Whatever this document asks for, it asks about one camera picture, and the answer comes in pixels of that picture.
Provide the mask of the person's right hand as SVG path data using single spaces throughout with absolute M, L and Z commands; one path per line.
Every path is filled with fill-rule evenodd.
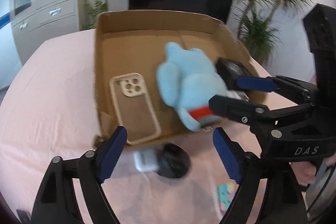
M 295 180 L 292 181 L 292 189 L 301 190 L 309 184 L 313 184 L 316 180 L 317 168 L 308 161 L 291 162 L 291 169 L 295 175 Z

